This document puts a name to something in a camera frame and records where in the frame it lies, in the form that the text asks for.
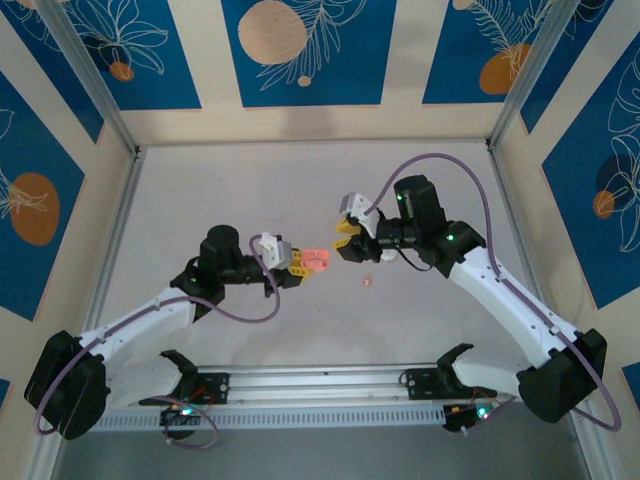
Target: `pink toy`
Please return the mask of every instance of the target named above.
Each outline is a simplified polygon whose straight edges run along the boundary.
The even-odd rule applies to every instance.
[[[300,266],[310,268],[314,273],[325,271],[329,266],[329,250],[302,250]]]

